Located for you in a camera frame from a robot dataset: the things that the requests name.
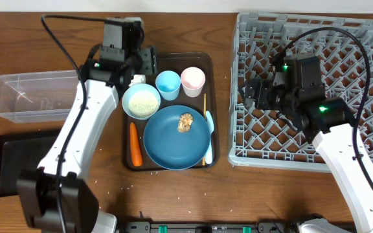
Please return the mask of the white paper napkin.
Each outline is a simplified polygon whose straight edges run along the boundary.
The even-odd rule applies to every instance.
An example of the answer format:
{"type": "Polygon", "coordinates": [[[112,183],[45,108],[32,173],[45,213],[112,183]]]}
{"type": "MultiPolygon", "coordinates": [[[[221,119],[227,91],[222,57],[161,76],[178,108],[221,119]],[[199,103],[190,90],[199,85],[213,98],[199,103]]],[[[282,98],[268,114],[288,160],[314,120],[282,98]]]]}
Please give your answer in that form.
{"type": "Polygon", "coordinates": [[[141,83],[146,83],[146,76],[144,74],[135,74],[131,79],[129,86],[132,87],[141,83]]]}

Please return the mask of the light blue cup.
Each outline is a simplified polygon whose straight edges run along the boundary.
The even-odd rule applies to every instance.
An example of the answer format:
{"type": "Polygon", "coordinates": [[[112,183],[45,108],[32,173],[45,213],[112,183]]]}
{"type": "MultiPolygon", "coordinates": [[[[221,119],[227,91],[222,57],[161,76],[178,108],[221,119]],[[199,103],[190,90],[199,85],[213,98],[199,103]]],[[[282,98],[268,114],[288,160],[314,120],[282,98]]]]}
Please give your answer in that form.
{"type": "Polygon", "coordinates": [[[156,77],[155,86],[165,100],[172,101],[179,95],[181,78],[174,71],[163,71],[156,77]]]}

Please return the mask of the light blue rice bowl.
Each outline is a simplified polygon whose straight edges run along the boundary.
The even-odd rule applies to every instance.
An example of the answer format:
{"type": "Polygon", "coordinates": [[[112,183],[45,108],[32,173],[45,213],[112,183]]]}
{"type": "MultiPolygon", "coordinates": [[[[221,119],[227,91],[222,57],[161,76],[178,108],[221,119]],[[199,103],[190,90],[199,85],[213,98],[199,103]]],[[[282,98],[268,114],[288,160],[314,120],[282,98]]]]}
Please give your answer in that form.
{"type": "Polygon", "coordinates": [[[161,97],[157,89],[145,83],[130,87],[122,97],[122,107],[129,117],[149,119],[160,107],[161,97]]]}

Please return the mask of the pink cup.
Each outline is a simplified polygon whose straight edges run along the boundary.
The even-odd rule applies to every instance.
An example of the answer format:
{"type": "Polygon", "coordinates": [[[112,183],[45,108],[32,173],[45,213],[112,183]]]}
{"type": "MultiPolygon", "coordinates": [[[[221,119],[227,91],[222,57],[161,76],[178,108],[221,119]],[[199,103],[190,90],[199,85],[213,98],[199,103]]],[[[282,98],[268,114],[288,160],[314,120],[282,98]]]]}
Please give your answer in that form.
{"type": "Polygon", "coordinates": [[[186,68],[181,73],[181,85],[185,94],[189,97],[197,97],[205,84],[205,73],[197,67],[186,68]]]}

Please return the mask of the dark blue plate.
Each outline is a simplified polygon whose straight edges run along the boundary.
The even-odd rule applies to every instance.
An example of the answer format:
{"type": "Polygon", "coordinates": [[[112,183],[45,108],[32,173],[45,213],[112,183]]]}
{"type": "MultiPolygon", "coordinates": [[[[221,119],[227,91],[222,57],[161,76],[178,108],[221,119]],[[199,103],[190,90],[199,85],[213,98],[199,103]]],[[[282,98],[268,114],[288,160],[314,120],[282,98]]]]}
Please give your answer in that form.
{"type": "Polygon", "coordinates": [[[210,144],[210,133],[202,114],[184,105],[171,105],[158,110],[147,122],[143,142],[154,163],[168,170],[184,170],[201,162],[210,144]],[[178,131],[181,115],[190,113],[189,131],[178,131]]]}

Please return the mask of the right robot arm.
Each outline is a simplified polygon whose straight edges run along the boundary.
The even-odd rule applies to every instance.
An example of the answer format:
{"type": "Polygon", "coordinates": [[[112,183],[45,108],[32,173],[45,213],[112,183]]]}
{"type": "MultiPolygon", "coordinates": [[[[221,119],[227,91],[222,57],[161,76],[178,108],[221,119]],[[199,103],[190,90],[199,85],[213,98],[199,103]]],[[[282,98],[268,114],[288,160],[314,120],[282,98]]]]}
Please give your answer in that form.
{"type": "Polygon", "coordinates": [[[348,104],[328,98],[320,59],[294,54],[273,62],[273,79],[248,79],[240,87],[246,107],[274,110],[304,134],[328,165],[358,232],[373,232],[373,163],[348,104]]]}

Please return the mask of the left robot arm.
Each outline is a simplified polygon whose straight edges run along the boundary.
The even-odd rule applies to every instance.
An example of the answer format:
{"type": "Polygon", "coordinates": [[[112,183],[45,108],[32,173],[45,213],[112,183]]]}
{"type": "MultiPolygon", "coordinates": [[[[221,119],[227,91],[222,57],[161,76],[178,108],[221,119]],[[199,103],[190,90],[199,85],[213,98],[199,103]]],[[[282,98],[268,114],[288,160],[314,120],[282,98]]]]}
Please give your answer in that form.
{"type": "Polygon", "coordinates": [[[115,232],[117,218],[99,207],[87,185],[96,145],[106,122],[135,75],[157,72],[156,49],[143,47],[139,17],[103,20],[102,43],[75,65],[76,96],[64,125],[34,170],[23,170],[17,193],[26,224],[42,232],[115,232]]]}

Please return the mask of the grey dishwasher rack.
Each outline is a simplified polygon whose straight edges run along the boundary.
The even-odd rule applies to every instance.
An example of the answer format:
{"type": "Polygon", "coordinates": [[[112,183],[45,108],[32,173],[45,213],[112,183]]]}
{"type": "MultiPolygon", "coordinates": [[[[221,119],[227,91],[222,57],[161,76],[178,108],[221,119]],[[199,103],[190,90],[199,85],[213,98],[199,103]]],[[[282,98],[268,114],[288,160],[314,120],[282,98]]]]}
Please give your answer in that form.
{"type": "Polygon", "coordinates": [[[244,12],[232,51],[231,164],[327,172],[306,127],[346,110],[373,164],[373,19],[244,12]]]}

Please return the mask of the dark brown serving tray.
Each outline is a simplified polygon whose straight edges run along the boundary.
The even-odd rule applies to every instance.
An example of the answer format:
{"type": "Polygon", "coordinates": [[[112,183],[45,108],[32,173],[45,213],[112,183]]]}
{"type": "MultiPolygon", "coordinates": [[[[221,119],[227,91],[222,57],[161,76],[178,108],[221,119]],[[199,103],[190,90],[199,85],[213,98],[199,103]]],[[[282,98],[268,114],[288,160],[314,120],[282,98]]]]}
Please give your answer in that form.
{"type": "MultiPolygon", "coordinates": [[[[191,98],[184,93],[184,90],[180,90],[178,97],[175,100],[167,101],[165,99],[161,100],[160,109],[171,106],[171,105],[184,105],[195,109],[203,116],[203,99],[204,93],[207,94],[207,111],[212,115],[214,121],[214,132],[212,133],[212,154],[213,162],[212,164],[202,165],[201,162],[197,163],[191,168],[206,168],[208,166],[214,165],[220,157],[220,143],[218,136],[218,125],[217,125],[217,114],[216,114],[216,95],[214,90],[214,77],[212,60],[208,54],[203,52],[182,52],[182,53],[166,53],[159,54],[157,57],[157,68],[159,72],[163,71],[174,71],[177,74],[181,74],[186,68],[197,67],[201,69],[206,76],[205,84],[203,90],[199,96],[191,98]]],[[[167,170],[163,168],[149,158],[143,142],[143,133],[147,120],[138,120],[128,116],[126,113],[123,116],[122,123],[124,124],[124,131],[122,133],[122,139],[124,144],[122,145],[122,160],[126,167],[135,172],[152,172],[167,170]],[[131,161],[130,152],[130,123],[134,122],[137,128],[139,136],[139,144],[142,153],[143,164],[142,166],[135,167],[131,161]]]]}

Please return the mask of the brown food scrap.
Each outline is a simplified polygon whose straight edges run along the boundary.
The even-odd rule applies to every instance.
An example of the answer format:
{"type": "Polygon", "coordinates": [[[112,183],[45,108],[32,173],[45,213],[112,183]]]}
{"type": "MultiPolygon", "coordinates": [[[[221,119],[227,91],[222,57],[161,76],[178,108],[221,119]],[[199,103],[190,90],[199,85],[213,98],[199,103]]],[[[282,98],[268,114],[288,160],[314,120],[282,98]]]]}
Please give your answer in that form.
{"type": "Polygon", "coordinates": [[[194,121],[193,116],[190,113],[184,113],[181,115],[178,123],[177,130],[180,133],[186,133],[190,131],[191,125],[194,121]]]}

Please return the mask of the light blue plastic spoon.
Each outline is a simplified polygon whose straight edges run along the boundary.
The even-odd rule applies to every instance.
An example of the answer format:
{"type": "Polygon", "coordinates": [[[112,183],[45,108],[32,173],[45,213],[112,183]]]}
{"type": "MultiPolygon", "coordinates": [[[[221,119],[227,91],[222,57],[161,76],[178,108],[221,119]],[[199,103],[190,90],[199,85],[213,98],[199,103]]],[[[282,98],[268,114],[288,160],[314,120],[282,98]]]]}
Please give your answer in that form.
{"type": "Polygon", "coordinates": [[[209,147],[207,149],[207,152],[205,154],[205,163],[206,164],[212,164],[212,162],[213,162],[212,133],[214,132],[214,121],[213,121],[212,115],[209,111],[206,111],[206,117],[207,117],[207,124],[208,124],[208,127],[209,127],[210,142],[209,142],[209,147]]]}

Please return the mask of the wooden chopstick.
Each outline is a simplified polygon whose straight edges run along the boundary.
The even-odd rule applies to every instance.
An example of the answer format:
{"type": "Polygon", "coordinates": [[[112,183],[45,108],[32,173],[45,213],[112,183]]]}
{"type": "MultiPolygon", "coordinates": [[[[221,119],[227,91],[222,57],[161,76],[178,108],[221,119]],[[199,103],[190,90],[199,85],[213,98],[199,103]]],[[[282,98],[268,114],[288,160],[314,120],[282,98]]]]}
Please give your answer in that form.
{"type": "MultiPolygon", "coordinates": [[[[204,99],[203,99],[203,118],[206,120],[206,111],[207,111],[207,94],[204,93],[204,99]]],[[[205,162],[205,154],[206,152],[204,153],[204,156],[203,156],[203,159],[202,159],[202,165],[205,166],[206,165],[206,162],[205,162]]]]}

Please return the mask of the orange carrot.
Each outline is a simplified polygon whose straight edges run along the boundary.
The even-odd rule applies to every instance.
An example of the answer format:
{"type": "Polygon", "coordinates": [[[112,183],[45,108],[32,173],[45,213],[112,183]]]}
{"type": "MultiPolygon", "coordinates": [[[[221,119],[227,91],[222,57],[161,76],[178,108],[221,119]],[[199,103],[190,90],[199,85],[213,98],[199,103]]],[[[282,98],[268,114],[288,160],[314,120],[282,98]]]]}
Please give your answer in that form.
{"type": "Polygon", "coordinates": [[[135,167],[142,166],[143,159],[139,144],[139,136],[134,122],[130,123],[130,152],[132,164],[135,167]]]}

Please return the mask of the clear plastic bin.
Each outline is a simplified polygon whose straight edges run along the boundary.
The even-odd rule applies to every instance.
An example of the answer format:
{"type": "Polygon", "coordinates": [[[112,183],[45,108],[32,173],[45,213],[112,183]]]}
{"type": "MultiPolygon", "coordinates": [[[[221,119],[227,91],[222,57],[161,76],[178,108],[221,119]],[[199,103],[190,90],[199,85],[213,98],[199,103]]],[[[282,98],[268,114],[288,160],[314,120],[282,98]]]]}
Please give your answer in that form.
{"type": "Polygon", "coordinates": [[[0,117],[16,124],[65,120],[77,86],[74,70],[0,75],[0,117]]]}

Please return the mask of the black plastic bin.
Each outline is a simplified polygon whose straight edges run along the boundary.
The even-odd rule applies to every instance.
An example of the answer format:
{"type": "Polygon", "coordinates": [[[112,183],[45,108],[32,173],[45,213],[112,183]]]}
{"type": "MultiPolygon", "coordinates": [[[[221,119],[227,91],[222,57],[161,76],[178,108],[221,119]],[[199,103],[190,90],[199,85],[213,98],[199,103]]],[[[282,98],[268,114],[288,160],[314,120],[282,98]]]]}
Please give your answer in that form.
{"type": "Polygon", "coordinates": [[[0,135],[0,197],[17,195],[22,170],[35,170],[54,144],[59,129],[0,135]]]}

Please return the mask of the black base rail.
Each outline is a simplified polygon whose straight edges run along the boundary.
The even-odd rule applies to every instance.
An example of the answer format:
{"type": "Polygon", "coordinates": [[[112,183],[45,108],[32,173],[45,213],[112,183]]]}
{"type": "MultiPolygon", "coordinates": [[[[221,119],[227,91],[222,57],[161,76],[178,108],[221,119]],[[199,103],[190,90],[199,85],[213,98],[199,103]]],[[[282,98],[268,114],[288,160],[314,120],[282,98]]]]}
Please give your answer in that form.
{"type": "Polygon", "coordinates": [[[296,233],[295,225],[262,221],[257,223],[150,223],[135,221],[121,224],[116,233],[296,233]]]}

